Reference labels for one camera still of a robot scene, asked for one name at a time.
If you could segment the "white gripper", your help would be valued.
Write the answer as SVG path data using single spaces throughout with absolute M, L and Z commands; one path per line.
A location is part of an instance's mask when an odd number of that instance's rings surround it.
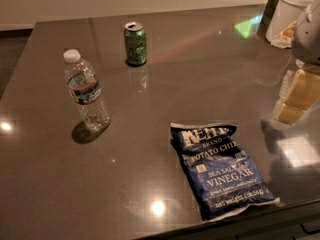
M 320 98 L 320 66 L 296 60 L 297 71 L 288 70 L 275 104 L 274 119 L 287 125 L 298 122 Z

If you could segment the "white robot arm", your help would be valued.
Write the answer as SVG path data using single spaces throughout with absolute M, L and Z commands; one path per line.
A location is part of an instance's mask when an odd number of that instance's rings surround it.
M 287 71 L 273 112 L 272 126 L 280 130 L 297 123 L 320 99 L 320 0 L 313 0 L 299 15 L 292 54 L 299 69 Z

